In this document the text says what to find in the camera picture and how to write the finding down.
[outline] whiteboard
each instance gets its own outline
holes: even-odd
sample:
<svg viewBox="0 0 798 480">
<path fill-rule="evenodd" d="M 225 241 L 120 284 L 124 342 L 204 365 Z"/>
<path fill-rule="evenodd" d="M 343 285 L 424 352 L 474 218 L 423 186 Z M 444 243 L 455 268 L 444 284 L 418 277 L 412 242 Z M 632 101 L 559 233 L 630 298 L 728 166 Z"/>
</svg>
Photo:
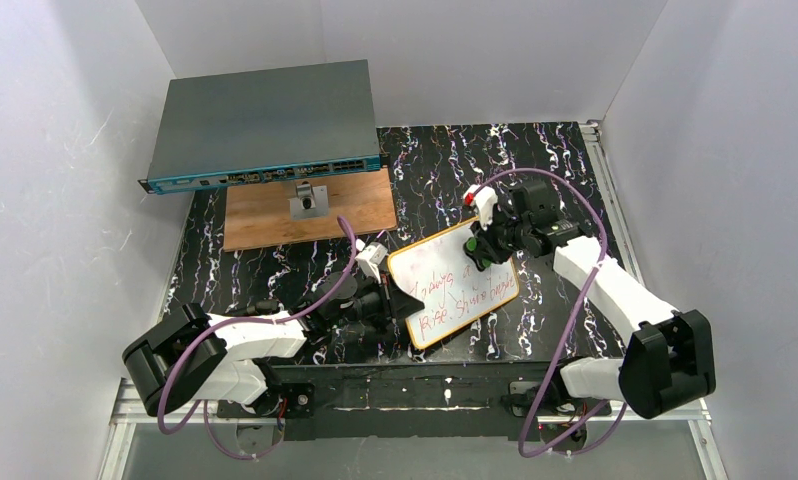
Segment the whiteboard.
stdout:
<svg viewBox="0 0 798 480">
<path fill-rule="evenodd" d="M 447 228 L 387 258 L 387 268 L 399 288 L 425 303 L 425 309 L 406 319 L 417 348 L 432 345 L 520 293 L 512 261 L 479 272 L 464 254 L 475 220 Z"/>
</svg>

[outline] black marbled tabletop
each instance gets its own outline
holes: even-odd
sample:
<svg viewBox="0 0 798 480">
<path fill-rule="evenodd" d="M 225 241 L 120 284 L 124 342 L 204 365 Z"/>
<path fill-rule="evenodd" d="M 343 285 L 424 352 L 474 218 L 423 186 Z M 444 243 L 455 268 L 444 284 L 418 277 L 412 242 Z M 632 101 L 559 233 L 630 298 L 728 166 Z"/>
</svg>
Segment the black marbled tabletop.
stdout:
<svg viewBox="0 0 798 480">
<path fill-rule="evenodd" d="M 399 228 L 386 234 L 386 242 L 381 239 L 391 251 L 469 218 L 471 214 L 461 208 L 461 196 L 469 185 L 505 169 L 538 167 L 564 177 L 589 199 L 605 221 L 611 255 L 619 258 L 577 123 L 382 128 L 378 135 L 382 152 L 390 155 L 399 221 Z M 512 177 L 505 183 L 517 180 Z M 596 234 L 596 226 L 572 194 L 555 188 L 562 211 Z M 354 225 L 355 219 L 349 220 Z M 225 190 L 196 192 L 164 315 L 182 315 L 180 305 L 185 302 L 199 302 L 213 313 L 270 297 L 293 305 L 328 274 L 340 271 L 349 258 L 345 238 L 225 253 L 224 221 Z M 378 334 L 351 324 L 335 329 L 331 342 L 315 354 L 293 361 L 548 360 L 578 291 L 544 259 L 517 255 L 514 260 L 520 297 L 428 349 L 415 349 L 398 328 Z M 587 303 L 581 310 L 566 355 L 619 356 L 622 342 L 605 318 Z"/>
</svg>

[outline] gray floor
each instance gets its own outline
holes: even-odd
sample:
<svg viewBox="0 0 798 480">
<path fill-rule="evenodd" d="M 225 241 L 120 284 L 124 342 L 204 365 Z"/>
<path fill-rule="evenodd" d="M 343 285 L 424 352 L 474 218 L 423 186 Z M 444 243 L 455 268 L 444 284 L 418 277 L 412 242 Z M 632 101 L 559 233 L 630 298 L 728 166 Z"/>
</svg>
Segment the gray floor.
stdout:
<svg viewBox="0 0 798 480">
<path fill-rule="evenodd" d="M 607 424 L 591 425 L 600 430 Z M 224 443 L 234 447 L 233 426 L 217 428 Z M 201 424 L 174 436 L 142 424 L 135 435 L 125 479 L 705 478 L 683 421 L 623 422 L 601 448 L 571 460 L 558 455 L 523 459 L 516 444 L 504 438 L 370 437 L 287 442 L 255 463 L 217 452 Z"/>
</svg>

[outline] metal mount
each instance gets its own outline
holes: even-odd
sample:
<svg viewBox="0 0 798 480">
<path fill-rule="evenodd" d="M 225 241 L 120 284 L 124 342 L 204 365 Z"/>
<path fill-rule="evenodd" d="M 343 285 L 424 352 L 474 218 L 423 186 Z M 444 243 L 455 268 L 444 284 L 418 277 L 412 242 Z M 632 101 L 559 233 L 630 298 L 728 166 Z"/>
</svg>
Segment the metal mount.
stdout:
<svg viewBox="0 0 798 480">
<path fill-rule="evenodd" d="M 319 218 L 328 215 L 328 187 L 314 187 L 308 182 L 295 185 L 296 196 L 290 197 L 290 217 L 293 220 Z"/>
</svg>

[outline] yellow whiteboard frame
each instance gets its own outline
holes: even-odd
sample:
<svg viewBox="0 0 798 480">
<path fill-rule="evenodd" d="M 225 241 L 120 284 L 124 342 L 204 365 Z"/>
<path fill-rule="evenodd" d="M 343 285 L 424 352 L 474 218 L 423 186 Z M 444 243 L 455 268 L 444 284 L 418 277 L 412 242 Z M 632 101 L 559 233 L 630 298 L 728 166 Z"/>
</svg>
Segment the yellow whiteboard frame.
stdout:
<svg viewBox="0 0 798 480">
<path fill-rule="evenodd" d="M 441 236 L 441 235 L 446 235 L 447 233 L 449 233 L 449 232 L 451 232 L 451 231 L 453 231 L 453 230 L 457 230 L 457 229 L 459 229 L 459 228 L 461 228 L 461 227 L 463 227 L 463 226 L 465 226 L 465 225 L 471 224 L 471 223 L 473 223 L 473 222 L 474 222 L 474 221 L 476 221 L 476 220 L 478 220 L 478 217 L 473 217 L 473 218 L 471 218 L 471 219 L 469 219 L 469 220 L 465 220 L 465 221 L 463 221 L 463 222 L 461 222 L 461 223 L 458 223 L 458 224 L 452 225 L 452 226 L 451 226 L 451 227 L 449 227 L 449 228 L 446 228 L 446 229 L 444 229 L 444 230 L 441 230 L 441 231 L 439 231 L 439 232 L 435 233 L 434 235 L 431 235 L 431 236 L 429 236 L 429 237 L 426 237 L 426 238 L 424 238 L 424 239 L 420 240 L 419 242 L 414 242 L 414 243 L 412 243 L 412 244 L 410 244 L 410 245 L 408 245 L 408 246 L 406 246 L 406 247 L 402 247 L 402 248 L 400 248 L 399 250 L 396 250 L 395 252 L 392 252 L 392 253 L 391 253 L 391 254 L 390 254 L 388 257 L 387 257 L 387 271 L 389 271 L 389 272 L 390 272 L 390 275 L 391 275 L 391 276 L 392 276 L 392 277 L 395 279 L 395 278 L 396 278 L 396 275 L 393 273 L 393 263 L 391 262 L 391 260 L 393 260 L 393 256 L 394 256 L 394 255 L 399 255 L 399 254 L 400 254 L 400 253 L 402 253 L 402 252 L 405 252 L 405 251 L 407 251 L 407 250 L 411 250 L 411 249 L 413 249 L 413 248 L 416 248 L 416 247 L 418 247 L 419 245 L 422 245 L 422 244 L 424 244 L 424 243 L 430 242 L 431 240 L 434 240 L 435 238 L 437 238 L 437 237 L 439 237 L 439 236 Z M 511 265 L 511 272 L 512 272 L 512 273 L 513 273 L 513 275 L 514 275 L 514 279 L 515 279 L 515 280 L 516 280 L 516 279 L 519 279 L 519 275 L 517 275 L 517 269 L 514 267 L 514 260 L 513 260 L 513 259 L 509 259 L 509 260 L 508 260 L 508 264 L 509 264 L 509 265 Z M 481 315 L 479 315 L 479 316 L 477 316 L 477 317 L 474 317 L 474 318 L 471 318 L 471 319 L 469 319 L 469 320 L 465 321 L 464 323 L 462 323 L 462 324 L 458 325 L 457 327 L 455 327 L 455 328 L 454 328 L 454 329 L 452 329 L 452 330 L 449 330 L 448 332 L 446 332 L 446 333 L 444 333 L 443 335 L 441 335 L 441 336 L 439 336 L 439 337 L 435 338 L 434 340 L 432 340 L 432 341 L 430 341 L 430 342 L 426 343 L 425 345 L 421 345 L 419 342 L 417 342 L 417 338 L 414 336 L 414 329 L 413 329 L 413 328 L 411 328 L 411 326 L 408 324 L 408 318 L 407 318 L 407 317 L 405 317 L 405 326 L 408 328 L 408 333 L 410 333 L 410 334 L 411 334 L 411 342 L 413 342 L 413 344 L 414 344 L 414 347 L 416 347 L 416 348 L 418 348 L 418 349 L 420 349 L 420 350 L 422 350 L 422 349 L 425 349 L 425 348 L 428 348 L 428 347 L 432 346 L 433 344 L 435 344 L 435 343 L 437 343 L 437 342 L 439 342 L 439 341 L 443 340 L 444 338 L 448 337 L 449 335 L 452 335 L 453 333 L 457 332 L 458 330 L 461 330 L 462 328 L 466 327 L 467 325 L 469 325 L 469 324 L 471 324 L 471 323 L 475 322 L 475 321 L 476 321 L 476 320 L 478 320 L 479 318 L 481 318 L 481 317 L 483 317 L 483 316 L 485 316 L 485 315 L 489 314 L 490 312 L 492 312 L 492 311 L 496 310 L 497 308 L 500 308 L 500 307 L 502 307 L 502 306 L 503 306 L 503 305 L 505 305 L 506 303 L 508 303 L 508 302 L 510 302 L 511 300 L 513 300 L 513 299 L 515 299 L 515 298 L 517 298 L 517 297 L 519 297 L 519 296 L 520 296 L 520 282 L 516 282 L 516 283 L 517 283 L 517 292 L 516 292 L 516 293 L 515 293 L 513 296 L 511 296 L 511 297 L 509 297 L 509 298 L 507 298 L 507 299 L 504 299 L 504 300 L 502 300 L 501 302 L 499 302 L 498 304 L 496 304 L 496 305 L 495 305 L 493 308 L 491 308 L 490 310 L 487 310 L 486 312 L 482 313 Z"/>
</svg>

